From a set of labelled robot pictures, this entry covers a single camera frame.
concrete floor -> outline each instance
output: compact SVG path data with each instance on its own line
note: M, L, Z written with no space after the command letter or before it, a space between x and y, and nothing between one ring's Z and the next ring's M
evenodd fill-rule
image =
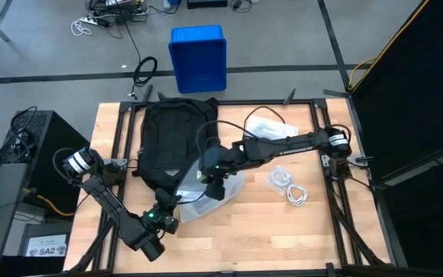
M345 64L376 56L419 2L325 0ZM0 11L4 5L0 0ZM162 1L150 5L161 8ZM124 26L122 40L95 26L87 26L92 35L77 37L70 24L82 16L84 1L13 1L1 23L12 41L0 39L0 78L133 71L138 58ZM230 8L187 10L182 3L175 15L152 15L147 23L129 26L141 54L155 56L158 70L172 70L172 28L213 24L222 26L227 39L228 67L336 64L317 0L260 0L246 14ZM224 92L194 95L180 95L174 77L151 83L155 92L199 99L285 98L293 88L296 98L324 97L325 88L343 91L338 70L228 74ZM130 78L0 84L0 145L15 111L31 105L55 110L90 139L98 104L130 101L131 86Z

power strip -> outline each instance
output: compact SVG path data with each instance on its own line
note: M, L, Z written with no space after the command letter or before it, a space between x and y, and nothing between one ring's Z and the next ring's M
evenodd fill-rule
M97 21L94 20L93 18L88 18L88 17L84 17L84 18L80 18L78 19L79 21L83 22L83 23L88 23L88 24L92 24L92 25L97 25Z

black metal frame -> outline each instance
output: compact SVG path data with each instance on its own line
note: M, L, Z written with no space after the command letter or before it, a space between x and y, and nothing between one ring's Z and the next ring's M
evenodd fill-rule
M126 137L126 143L125 143L125 149L124 149L124 159L128 159L129 155L131 154L131 143L132 143L132 136L134 134L134 126L135 126L135 113L139 111L141 108L144 108L147 105L147 100L149 97L149 94L151 93L150 90L147 91L146 96L143 98L143 102L122 102L120 104L119 108L119 115L118 115L118 122L116 125L115 130L115 137L114 137L114 144L112 147L112 157L111 158L117 158L118 155L118 148L119 148L119 142L121 139L121 132L122 132L122 126L124 122L124 116L125 113L129 110L129 124L128 124L128 130L127 130L127 137ZM283 100L228 100L228 101L220 101L219 105L283 105ZM311 113L311 119L312 124L314 127L314 130L317 130L320 126L320 122L318 120L318 110L322 113L322 117L324 119L325 125L330 125L331 120L329 118L328 114L328 107L326 105L326 101L324 98L315 98L315 99L292 99L289 103L289 105L308 105L310 108ZM345 230L350 233L350 241L351 241L351 247L353 251L353 258L355 260L355 263L358 265L362 264L361 261L361 252L364 254L365 257L368 257L368 261L371 264L384 264L382 261L378 260L373 253L371 253L371 250L367 247L367 245L363 242L363 240L360 238L359 234L355 231L354 225L353 225L353 218L351 216L351 209L350 204L348 200L348 194L346 192L346 188L343 181L338 182L338 189L341 195L341 203L343 206L343 210L341 210L338 206L338 200L335 197L334 194L334 187L333 187L333 179L331 177L331 170L329 168L326 168L322 166L323 169L323 176L325 179L325 185L326 185L326 192L328 196L328 202L329 202L329 209L331 212L331 220L333 224L333 230L335 233L335 241L338 249L338 257L340 260L340 263L342 265L348 264L348 257L346 255L345 251L345 242L343 239L343 235L341 233L341 225L345 227ZM121 185L118 188L118 199L122 201L124 198L124 186ZM102 211L100 223L101 226L99 228L99 232L102 231L102 227L104 226L105 222L107 220L106 214ZM115 264L115 252L117 249L117 242L118 242L118 230L117 226L114 227L114 230L112 232L112 240L111 240L111 247L109 249L108 254L108 261L107 261L107 270L111 271L114 268ZM102 258L102 250L97 251L94 258L94 263L92 266L92 270L99 270L99 264ZM327 269L322 270L298 270L298 271L277 271L277 272L237 272L237 275L300 275L300 276L329 276L330 274L338 274L339 270L334 270L334 267L332 264L327 265ZM158 273L154 275L219 275L220 272L197 272L197 273L170 273L170 274L164 274L164 273ZM127 275L120 275L120 276L133 276L133 275L152 275L152 274L127 274Z

wooden table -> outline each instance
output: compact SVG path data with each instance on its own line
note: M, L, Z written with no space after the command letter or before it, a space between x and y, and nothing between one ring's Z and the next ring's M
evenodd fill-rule
M333 124L347 125L353 133L351 147L359 153L355 132L344 99L327 99ZM118 103L100 104L91 147L110 158L118 118ZM257 105L220 106L218 119L242 125L245 116ZM312 132L308 105L274 105L285 121L299 127L299 133ZM136 159L140 146L140 127L144 109L137 112L130 159ZM266 109L255 115L278 120ZM125 145L128 126L125 115L119 157ZM224 146L240 140L241 131L219 124L219 137ZM192 222L181 224L175 235L162 239L166 250L155 262L149 262L141 251L134 252L120 239L115 258L116 273L130 272L208 272L285 269L323 269L326 262L339 267L335 237L331 223L325 183L317 151L277 158L259 169L245 171L246 183L240 195ZM269 171L281 165L295 176L295 183L308 191L307 202L294 207L285 196L277 194L265 183ZM351 169L353 176L367 182L364 170ZM355 228L375 254L388 262L384 236L371 193L363 185L347 181L346 187ZM80 199L85 197L81 192ZM128 175L124 203L130 212L141 215L154 203L154 193L141 178ZM101 208L88 198L80 206L73 224L65 269L70 269L85 253L97 234ZM342 229L348 253L353 261L346 231ZM105 240L102 268L107 259L109 240Z

blue crate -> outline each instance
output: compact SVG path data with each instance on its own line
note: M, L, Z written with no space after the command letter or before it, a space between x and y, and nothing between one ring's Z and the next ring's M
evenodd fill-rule
M172 29L168 44L180 93L227 87L227 41L220 25Z

